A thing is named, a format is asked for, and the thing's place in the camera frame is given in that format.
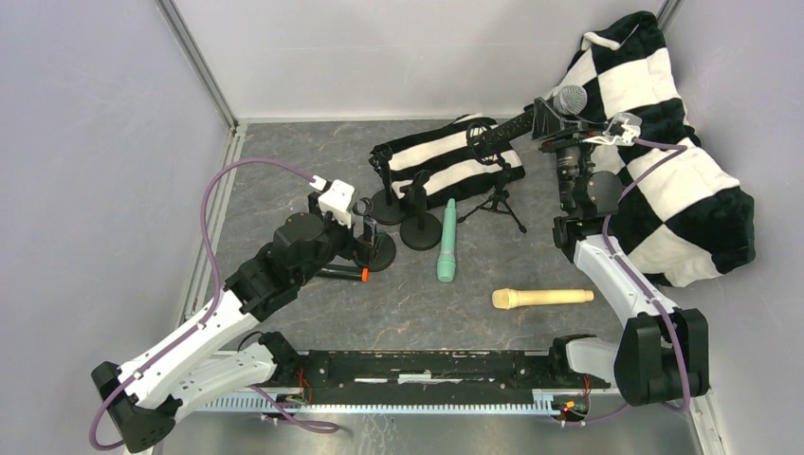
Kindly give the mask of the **black microphone orange end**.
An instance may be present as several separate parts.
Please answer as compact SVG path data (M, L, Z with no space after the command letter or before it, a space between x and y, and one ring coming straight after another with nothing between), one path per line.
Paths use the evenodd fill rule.
M342 264L328 264L317 273L317 277L324 279L354 282L366 282L369 280L369 275L368 268Z

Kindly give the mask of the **black glitter microphone silver head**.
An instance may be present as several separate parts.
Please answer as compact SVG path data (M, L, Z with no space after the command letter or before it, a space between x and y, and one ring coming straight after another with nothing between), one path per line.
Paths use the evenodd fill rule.
M466 129L466 145L479 152L502 147L525 135L539 140L580 131L586 121L579 114L587 103L588 94L582 86L563 86L552 98L534 99L530 108L502 124L470 123Z

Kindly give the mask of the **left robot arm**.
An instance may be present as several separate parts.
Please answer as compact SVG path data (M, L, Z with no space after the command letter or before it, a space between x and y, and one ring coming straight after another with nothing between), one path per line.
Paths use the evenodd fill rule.
M159 444L185 417L207 403L277 375L295 372L295 353L282 336L265 334L245 352L213 363L208 358L238 335L294 301L335 258L372 271L394 242L370 216L355 233L352 198L336 190L309 195L309 210L294 213L272 239L225 280L192 317L135 358L104 361L91 373L120 445L139 453Z

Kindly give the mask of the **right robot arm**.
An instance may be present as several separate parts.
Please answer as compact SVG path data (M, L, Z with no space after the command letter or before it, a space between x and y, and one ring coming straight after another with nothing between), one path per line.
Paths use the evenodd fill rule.
M542 98L531 112L533 139L556 159L563 213L554 220L555 245L593 281L623 325L617 344L597 337L567 341L569 369L614 385L634 407L672 400L688 406L710 389L707 320L663 295L609 233L621 200L686 147L642 138L641 120L629 113L590 122ZM665 155L623 185L614 173L595 169L592 151L602 145L640 145Z

